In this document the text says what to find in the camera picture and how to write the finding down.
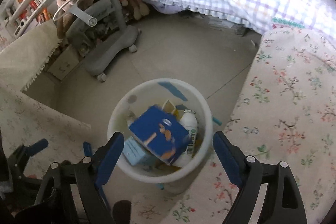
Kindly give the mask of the cream fringed blanket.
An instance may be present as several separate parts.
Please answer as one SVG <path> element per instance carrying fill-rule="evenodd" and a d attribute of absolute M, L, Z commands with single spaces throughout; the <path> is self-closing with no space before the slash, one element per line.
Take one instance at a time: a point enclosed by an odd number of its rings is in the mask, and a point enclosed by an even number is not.
<path fill-rule="evenodd" d="M 1 52 L 1 84 L 26 90 L 41 74 L 59 44 L 52 20 L 17 38 Z"/>

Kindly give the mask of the white green bottle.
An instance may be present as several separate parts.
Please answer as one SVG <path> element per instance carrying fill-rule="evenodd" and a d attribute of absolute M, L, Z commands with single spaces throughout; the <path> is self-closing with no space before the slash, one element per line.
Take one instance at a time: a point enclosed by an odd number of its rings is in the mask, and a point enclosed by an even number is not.
<path fill-rule="evenodd" d="M 195 150 L 195 140 L 198 133 L 198 121 L 195 112 L 189 109 L 184 110 L 179 123 L 188 131 L 191 140 L 185 151 L 174 163 L 175 166 L 183 168 L 193 159 Z"/>

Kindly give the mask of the grey study chair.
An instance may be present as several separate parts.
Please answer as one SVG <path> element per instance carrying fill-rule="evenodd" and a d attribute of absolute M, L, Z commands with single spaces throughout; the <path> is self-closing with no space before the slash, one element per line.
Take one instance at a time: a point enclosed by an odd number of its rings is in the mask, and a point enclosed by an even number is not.
<path fill-rule="evenodd" d="M 98 0 L 86 10 L 80 9 L 81 1 L 66 1 L 56 11 L 53 20 L 66 15 L 75 17 L 66 37 L 84 56 L 85 70 L 104 82 L 107 79 L 104 71 L 121 50 L 137 52 L 135 42 L 141 30 L 126 24 L 119 0 Z"/>

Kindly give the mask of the cardboard box on floor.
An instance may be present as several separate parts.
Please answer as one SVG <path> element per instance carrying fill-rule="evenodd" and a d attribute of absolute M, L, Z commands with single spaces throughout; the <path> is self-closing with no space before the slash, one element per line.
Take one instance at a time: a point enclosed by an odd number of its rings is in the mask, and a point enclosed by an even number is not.
<path fill-rule="evenodd" d="M 52 63 L 47 70 L 58 80 L 64 80 L 69 73 L 80 63 L 79 54 L 74 47 L 69 45 Z"/>

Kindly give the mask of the white plastic trash bin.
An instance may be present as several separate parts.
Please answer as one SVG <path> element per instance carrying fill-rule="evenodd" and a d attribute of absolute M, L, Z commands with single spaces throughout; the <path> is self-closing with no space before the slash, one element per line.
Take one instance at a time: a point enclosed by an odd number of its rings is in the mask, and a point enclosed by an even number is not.
<path fill-rule="evenodd" d="M 151 184 L 181 181 L 202 164 L 213 139 L 210 108 L 193 86 L 155 79 L 129 91 L 114 108 L 108 137 L 124 135 L 118 167 Z"/>

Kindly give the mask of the blue almond biscuit box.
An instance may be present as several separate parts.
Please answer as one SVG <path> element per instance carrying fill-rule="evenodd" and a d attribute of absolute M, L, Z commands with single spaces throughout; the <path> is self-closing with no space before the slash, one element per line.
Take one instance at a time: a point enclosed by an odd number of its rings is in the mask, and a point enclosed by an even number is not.
<path fill-rule="evenodd" d="M 136 118 L 129 129 L 141 145 L 167 165 L 172 165 L 191 141 L 175 116 L 156 105 Z"/>

